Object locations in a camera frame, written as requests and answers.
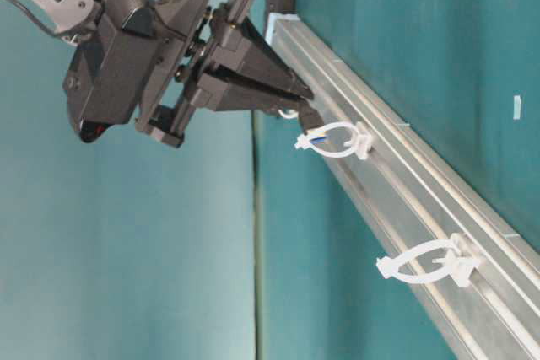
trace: cable clip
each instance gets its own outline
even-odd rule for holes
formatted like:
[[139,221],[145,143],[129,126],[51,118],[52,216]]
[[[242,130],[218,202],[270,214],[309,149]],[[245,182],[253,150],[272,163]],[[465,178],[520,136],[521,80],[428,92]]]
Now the cable clip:
[[[473,255],[464,255],[463,249],[466,248],[467,241],[464,236],[461,234],[452,234],[450,239],[437,239],[420,244],[411,250],[401,253],[394,259],[388,256],[377,259],[377,268],[385,279],[394,277],[407,284],[429,284],[450,276],[458,287],[469,287],[471,274],[480,266],[482,260]],[[434,263],[443,265],[440,269],[416,276],[399,272],[399,269],[403,265],[415,260],[421,255],[439,249],[447,249],[444,258],[433,260]]]
[[[348,147],[348,149],[342,152],[328,152],[316,146],[318,143],[327,140],[327,132],[338,128],[346,128],[353,133],[352,138],[343,145]],[[374,140],[375,136],[368,130],[363,122],[357,122],[356,126],[350,122],[334,122],[311,130],[307,135],[301,134],[294,147],[296,149],[304,150],[313,149],[315,152],[326,158],[347,158],[356,153],[360,160],[367,160],[370,150],[373,148]]]

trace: cable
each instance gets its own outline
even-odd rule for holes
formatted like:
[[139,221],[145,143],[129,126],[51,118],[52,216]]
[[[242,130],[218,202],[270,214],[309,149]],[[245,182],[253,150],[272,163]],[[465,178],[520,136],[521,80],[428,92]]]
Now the cable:
[[30,10],[24,6],[20,1],[18,0],[7,0],[11,4],[13,4],[16,8],[18,8],[21,12],[23,12],[26,17],[30,19],[32,23],[37,25],[38,29],[43,31],[45,34],[49,35],[50,37],[54,39],[62,38],[65,35],[70,35],[70,33],[73,30],[66,30],[62,31],[60,33],[55,33],[53,30],[51,30],[49,27],[47,27],[45,24],[41,23],[41,20],[39,20]]

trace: teal cloth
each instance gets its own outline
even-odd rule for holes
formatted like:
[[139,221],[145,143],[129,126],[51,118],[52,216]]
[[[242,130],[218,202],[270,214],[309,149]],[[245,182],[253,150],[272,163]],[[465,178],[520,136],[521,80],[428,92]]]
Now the teal cloth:
[[0,358],[254,358],[250,115],[197,113],[180,150],[132,124],[83,145],[73,48],[0,15]]

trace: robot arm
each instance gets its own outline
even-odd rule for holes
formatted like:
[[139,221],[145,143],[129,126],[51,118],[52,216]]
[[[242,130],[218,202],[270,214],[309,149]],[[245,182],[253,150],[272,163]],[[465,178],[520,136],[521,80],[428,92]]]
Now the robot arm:
[[[296,110],[305,132],[322,126],[313,93],[266,44],[247,14],[254,0],[30,0],[55,29],[43,31],[76,46],[64,80],[74,131],[93,142],[126,124],[180,147],[197,109]],[[211,35],[200,38],[205,24]],[[160,102],[171,81],[184,84],[174,107]]]

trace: white tape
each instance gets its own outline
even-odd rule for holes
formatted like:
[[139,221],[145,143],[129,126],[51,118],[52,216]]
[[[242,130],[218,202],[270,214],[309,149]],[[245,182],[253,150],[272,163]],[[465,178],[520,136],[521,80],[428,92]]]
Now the white tape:
[[521,96],[514,96],[514,120],[521,119]]
[[267,35],[265,38],[269,45],[272,44],[273,32],[276,29],[276,21],[278,20],[299,21],[300,17],[298,17],[296,14],[270,13],[268,15]]

